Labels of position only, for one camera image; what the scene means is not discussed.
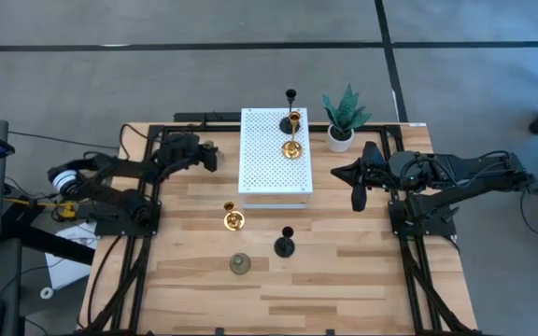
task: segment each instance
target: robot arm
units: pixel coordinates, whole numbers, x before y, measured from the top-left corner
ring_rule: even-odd
[[[353,188],[354,211],[364,209],[366,189],[411,191],[405,200],[410,220],[435,215],[438,209],[489,191],[523,190],[533,181],[516,155],[504,151],[475,159],[402,151],[385,161],[373,142],[364,145],[362,157],[348,166],[332,169],[332,174]],[[442,191],[415,194],[425,188]]]
[[[111,176],[139,178],[152,185],[161,184],[170,174],[202,162],[206,170],[217,170],[218,149],[213,143],[199,145],[199,136],[190,133],[170,134],[150,159],[128,161],[97,154],[90,159],[70,161],[48,171],[49,181],[66,200],[93,201],[114,205],[123,210],[136,225],[146,226],[156,206],[136,189],[117,190],[102,185]]]

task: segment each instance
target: white pot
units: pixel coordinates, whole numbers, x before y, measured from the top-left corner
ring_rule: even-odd
[[[339,141],[332,137],[332,127],[333,125],[329,125],[329,128],[327,129],[327,148],[337,153],[347,151],[352,144],[352,139],[354,139],[354,130],[352,130],[352,135],[349,139],[346,141]]]

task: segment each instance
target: wooden table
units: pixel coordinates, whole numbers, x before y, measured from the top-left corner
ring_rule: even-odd
[[[142,133],[149,127],[132,125]],[[406,150],[432,152],[427,127],[401,124],[401,128]],[[325,329],[337,334],[413,334],[400,247],[389,223],[389,194],[382,189],[368,191],[366,210],[355,213],[351,188],[330,174],[333,167],[356,160],[365,141],[380,145],[377,133],[357,133],[345,153],[329,151],[325,133],[311,133],[315,191],[309,208],[245,210],[241,231],[226,230],[222,208],[226,201],[239,208],[240,134],[199,135],[202,141],[213,140],[226,160],[215,173],[192,166],[162,184],[162,220],[150,250],[139,332],[212,334],[215,328],[225,328],[228,334],[324,334]],[[128,129],[123,139],[131,160],[141,160],[145,139]],[[390,142],[395,150],[393,139]],[[113,180],[117,189],[136,184],[128,178]],[[278,257],[273,249],[284,226],[295,230],[296,252],[289,259]],[[106,237],[97,246],[82,324],[92,279],[113,240]],[[125,241],[122,238],[116,245],[101,272],[94,315],[117,288]],[[426,237],[425,243],[435,288],[460,321],[476,328],[458,252],[441,237]],[[230,271],[229,258],[237,252],[251,256],[252,268],[245,275]],[[426,300],[418,291],[429,329]],[[131,304],[129,292],[124,327]]]

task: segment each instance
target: white perforated box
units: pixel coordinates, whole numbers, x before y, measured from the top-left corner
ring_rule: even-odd
[[[281,147],[291,140],[279,130],[287,108],[243,108],[240,127],[240,174],[238,192],[244,208],[305,208],[313,193],[306,108],[301,114],[295,140],[302,145],[298,159],[284,157]]]

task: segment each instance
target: black shoe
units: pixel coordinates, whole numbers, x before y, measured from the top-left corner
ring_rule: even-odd
[[[531,122],[529,125],[529,131],[535,135],[538,135],[538,118]]]

